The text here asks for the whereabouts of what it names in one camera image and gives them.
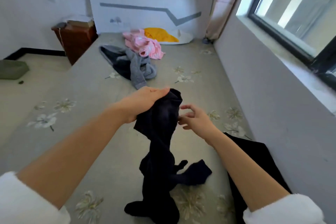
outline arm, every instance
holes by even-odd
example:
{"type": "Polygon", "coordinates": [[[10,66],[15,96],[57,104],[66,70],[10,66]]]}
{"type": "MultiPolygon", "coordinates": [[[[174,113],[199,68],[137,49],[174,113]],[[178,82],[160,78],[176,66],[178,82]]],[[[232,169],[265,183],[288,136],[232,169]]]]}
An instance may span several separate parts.
{"type": "Polygon", "coordinates": [[[192,129],[214,147],[251,212],[289,195],[238,145],[220,132],[202,109],[193,105],[183,105],[181,109],[191,109],[192,112],[180,116],[179,124],[186,124],[184,129],[192,129]]]}
{"type": "Polygon", "coordinates": [[[118,128],[135,121],[168,92],[143,87],[114,103],[24,167],[18,179],[60,209],[118,128]]]}

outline nightstand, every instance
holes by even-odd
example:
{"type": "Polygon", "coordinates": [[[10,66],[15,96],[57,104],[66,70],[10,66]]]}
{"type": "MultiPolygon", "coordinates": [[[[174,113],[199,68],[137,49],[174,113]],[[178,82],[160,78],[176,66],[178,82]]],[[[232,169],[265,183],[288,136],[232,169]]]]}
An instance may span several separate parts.
{"type": "Polygon", "coordinates": [[[98,38],[96,27],[78,27],[67,24],[64,28],[52,27],[64,48],[71,65],[86,52],[90,45],[98,38]]]}

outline person's right hand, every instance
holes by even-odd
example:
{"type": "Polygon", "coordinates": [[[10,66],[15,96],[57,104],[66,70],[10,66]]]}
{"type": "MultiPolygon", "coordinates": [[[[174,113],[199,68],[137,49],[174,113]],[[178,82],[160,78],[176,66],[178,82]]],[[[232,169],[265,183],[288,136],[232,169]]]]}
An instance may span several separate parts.
{"type": "Polygon", "coordinates": [[[196,135],[203,138],[209,145],[212,146],[211,138],[217,133],[221,133],[219,129],[212,123],[208,115],[195,105],[182,105],[180,109],[191,109],[192,112],[187,112],[179,116],[178,123],[185,125],[183,129],[195,132],[196,135]]]}

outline yellow cloth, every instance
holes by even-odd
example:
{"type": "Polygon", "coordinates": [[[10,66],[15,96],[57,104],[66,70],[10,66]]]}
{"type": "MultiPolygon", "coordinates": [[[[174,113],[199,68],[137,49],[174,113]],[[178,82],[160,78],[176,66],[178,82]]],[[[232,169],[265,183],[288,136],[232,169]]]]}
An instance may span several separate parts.
{"type": "Polygon", "coordinates": [[[158,42],[179,42],[176,37],[168,34],[168,32],[162,28],[145,28],[144,30],[146,37],[156,39],[158,42]]]}

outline window frame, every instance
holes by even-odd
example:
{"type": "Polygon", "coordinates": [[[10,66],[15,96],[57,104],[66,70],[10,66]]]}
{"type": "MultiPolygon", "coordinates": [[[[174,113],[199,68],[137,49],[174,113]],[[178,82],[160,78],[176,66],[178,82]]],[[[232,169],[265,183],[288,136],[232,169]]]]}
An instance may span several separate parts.
{"type": "Polygon", "coordinates": [[[285,49],[291,52],[329,87],[336,91],[336,76],[332,74],[336,70],[336,36],[334,36],[329,44],[327,44],[325,48],[314,58],[255,14],[260,1],[261,0],[253,0],[247,14],[248,18],[250,18],[258,27],[269,34],[285,49]]]}

